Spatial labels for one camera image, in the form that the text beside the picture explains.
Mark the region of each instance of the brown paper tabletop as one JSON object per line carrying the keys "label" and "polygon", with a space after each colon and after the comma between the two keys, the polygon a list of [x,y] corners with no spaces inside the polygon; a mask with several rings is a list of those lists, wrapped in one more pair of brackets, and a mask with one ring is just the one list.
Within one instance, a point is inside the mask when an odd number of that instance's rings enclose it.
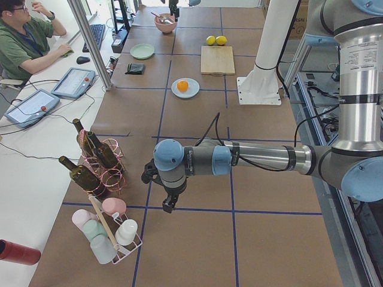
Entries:
{"label": "brown paper tabletop", "polygon": [[[342,286],[311,178],[250,167],[189,178],[172,214],[162,211],[163,188],[141,182],[156,143],[175,138],[193,145],[217,112],[222,139],[292,145],[296,127],[288,99],[281,106],[238,103],[236,77],[254,66],[264,24],[260,9],[181,8],[178,27],[163,35],[150,11],[167,10],[138,11],[112,77],[115,87],[92,126],[124,152],[127,185],[115,196],[127,203],[143,244],[117,265],[98,264],[71,222],[77,209],[92,207],[71,184],[30,286]],[[236,75],[200,74],[200,47],[212,34],[227,36]],[[143,42],[155,45],[155,54],[136,60],[130,48]],[[134,62],[146,65],[144,75],[124,74]],[[185,77],[200,91],[181,100],[170,87]]]}

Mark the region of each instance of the keyboard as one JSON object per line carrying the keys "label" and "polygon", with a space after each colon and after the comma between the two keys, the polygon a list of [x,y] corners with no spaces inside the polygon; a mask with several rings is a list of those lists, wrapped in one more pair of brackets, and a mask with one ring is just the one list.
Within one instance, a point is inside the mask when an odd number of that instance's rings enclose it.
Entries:
{"label": "keyboard", "polygon": [[[96,44],[98,49],[101,48],[102,40],[104,39],[105,33],[105,24],[92,24],[89,26],[92,31],[93,36],[95,37]],[[83,53],[88,53],[89,49],[86,47],[86,43],[84,43]]]}

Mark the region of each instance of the glasses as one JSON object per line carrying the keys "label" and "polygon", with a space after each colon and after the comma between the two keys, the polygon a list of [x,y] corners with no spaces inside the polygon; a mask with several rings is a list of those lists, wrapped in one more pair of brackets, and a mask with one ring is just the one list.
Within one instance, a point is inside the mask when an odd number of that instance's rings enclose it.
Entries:
{"label": "glasses", "polygon": [[22,8],[15,8],[15,9],[12,9],[12,10],[13,10],[13,11],[15,11],[15,10],[24,10],[24,12],[26,12],[27,9],[28,9],[27,6],[24,4],[24,5],[22,6]]}

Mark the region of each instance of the wooden stick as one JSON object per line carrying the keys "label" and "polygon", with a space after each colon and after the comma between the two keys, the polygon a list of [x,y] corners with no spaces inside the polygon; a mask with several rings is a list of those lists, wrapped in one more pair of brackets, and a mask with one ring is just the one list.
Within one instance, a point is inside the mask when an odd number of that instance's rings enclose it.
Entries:
{"label": "wooden stick", "polygon": [[93,208],[95,209],[97,216],[102,223],[102,226],[104,226],[105,230],[107,231],[107,235],[108,235],[110,241],[112,241],[114,249],[118,250],[119,249],[118,243],[117,243],[112,231],[110,230],[109,225],[107,224],[104,216],[102,215],[102,212],[101,212],[100,208],[98,207],[95,198],[93,196],[89,196],[89,200],[92,203]]}

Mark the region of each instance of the yellow lemon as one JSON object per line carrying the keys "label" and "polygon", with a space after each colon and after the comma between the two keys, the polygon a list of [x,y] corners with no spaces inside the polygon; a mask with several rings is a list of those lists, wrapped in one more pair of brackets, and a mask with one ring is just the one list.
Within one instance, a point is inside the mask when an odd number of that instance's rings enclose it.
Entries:
{"label": "yellow lemon", "polygon": [[182,93],[186,92],[188,88],[189,83],[185,80],[181,80],[177,83],[177,89]]}
{"label": "yellow lemon", "polygon": [[224,44],[226,44],[227,39],[226,39],[225,36],[218,36],[218,37],[215,39],[215,41],[216,41],[216,43],[217,43],[218,45],[224,45]]}
{"label": "yellow lemon", "polygon": [[212,46],[215,43],[215,37],[214,36],[209,36],[206,38],[206,44],[209,46]]}

